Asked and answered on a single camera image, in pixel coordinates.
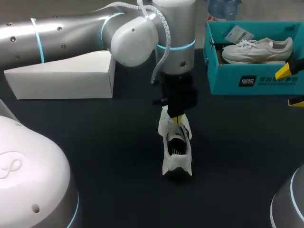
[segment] yellow object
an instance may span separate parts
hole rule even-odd
[[[275,79],[281,79],[284,77],[288,77],[291,75],[290,69],[289,69],[289,63],[286,63],[284,67],[282,67],[278,72],[275,74]]]
[[[293,107],[304,107],[304,101],[295,103],[295,104],[290,104],[288,100],[288,106],[293,106]]]
[[[178,124],[178,123],[181,121],[182,116],[183,116],[183,115],[176,116],[176,117],[172,118],[172,120],[173,120],[176,124]]]

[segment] shoe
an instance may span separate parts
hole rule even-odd
[[[179,124],[176,124],[167,113],[168,107],[164,106],[158,125],[158,132],[163,137],[164,160],[162,174],[183,171],[192,176],[191,145],[192,133],[189,121],[184,114]]]
[[[223,48],[222,58],[232,64],[275,63],[286,61],[293,52],[293,39],[274,41],[265,38],[259,41],[242,40],[239,44]]]

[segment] blue bottle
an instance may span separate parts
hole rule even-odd
[[[241,0],[209,0],[208,21],[235,20]]]

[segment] teal shoe box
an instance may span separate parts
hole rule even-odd
[[[236,26],[254,34],[255,40],[293,39],[295,60],[304,58],[304,23],[295,21],[211,21],[207,23],[204,59],[214,95],[304,95],[304,71],[276,80],[284,64],[222,64],[218,58],[226,35]]]

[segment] dark tabletop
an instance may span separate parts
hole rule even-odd
[[[0,75],[9,109],[66,153],[85,228],[271,227],[272,197],[304,163],[304,109],[285,96],[212,96],[202,50],[195,58],[193,179],[182,183],[162,177],[154,56],[136,68],[117,64],[113,99],[18,101]]]

